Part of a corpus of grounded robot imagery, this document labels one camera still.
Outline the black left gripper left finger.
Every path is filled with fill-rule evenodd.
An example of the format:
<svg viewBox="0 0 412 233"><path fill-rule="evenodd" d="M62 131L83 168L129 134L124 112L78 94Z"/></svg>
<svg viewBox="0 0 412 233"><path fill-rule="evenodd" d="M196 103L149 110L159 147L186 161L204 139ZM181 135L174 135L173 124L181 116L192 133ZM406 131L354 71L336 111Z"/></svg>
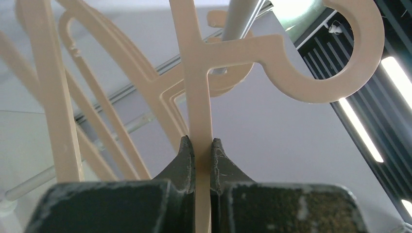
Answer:
<svg viewBox="0 0 412 233"><path fill-rule="evenodd" d="M27 233L192 233L194 152L177 156L145 181L58 183L38 202Z"/></svg>

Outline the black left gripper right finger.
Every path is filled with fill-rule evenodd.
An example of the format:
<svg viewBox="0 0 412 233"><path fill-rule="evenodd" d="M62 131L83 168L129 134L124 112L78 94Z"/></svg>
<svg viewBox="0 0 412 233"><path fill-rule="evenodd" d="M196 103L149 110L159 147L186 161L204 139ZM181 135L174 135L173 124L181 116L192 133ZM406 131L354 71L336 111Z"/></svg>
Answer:
<svg viewBox="0 0 412 233"><path fill-rule="evenodd" d="M214 233L366 233L354 195L330 184L258 183L211 146Z"/></svg>

